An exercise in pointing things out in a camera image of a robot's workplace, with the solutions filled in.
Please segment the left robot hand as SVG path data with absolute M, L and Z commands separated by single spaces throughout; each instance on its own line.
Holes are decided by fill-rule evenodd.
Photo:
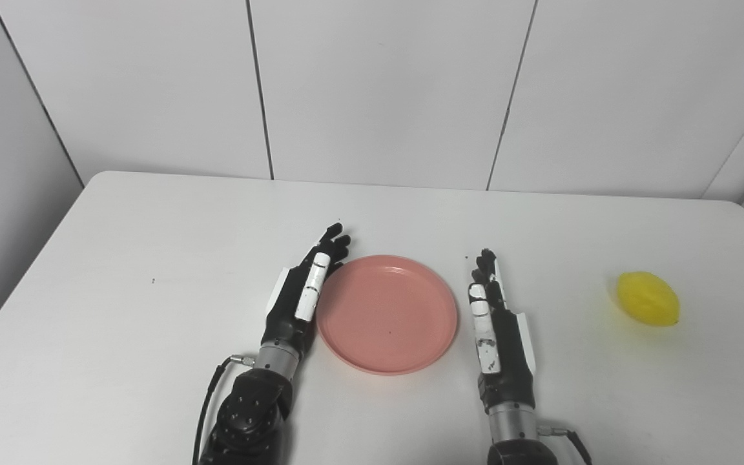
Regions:
M 321 290 L 327 279 L 349 255 L 351 236 L 334 223 L 308 251 L 304 259 L 287 271 L 266 317 L 261 342 L 283 344 L 302 358 L 310 350 L 313 320 Z

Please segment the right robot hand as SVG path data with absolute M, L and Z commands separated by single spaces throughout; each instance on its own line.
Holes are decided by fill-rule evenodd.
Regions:
M 480 368 L 479 398 L 485 410 L 507 402 L 535 408 L 525 317 L 508 309 L 496 254 L 484 248 L 475 263 L 468 300 Z

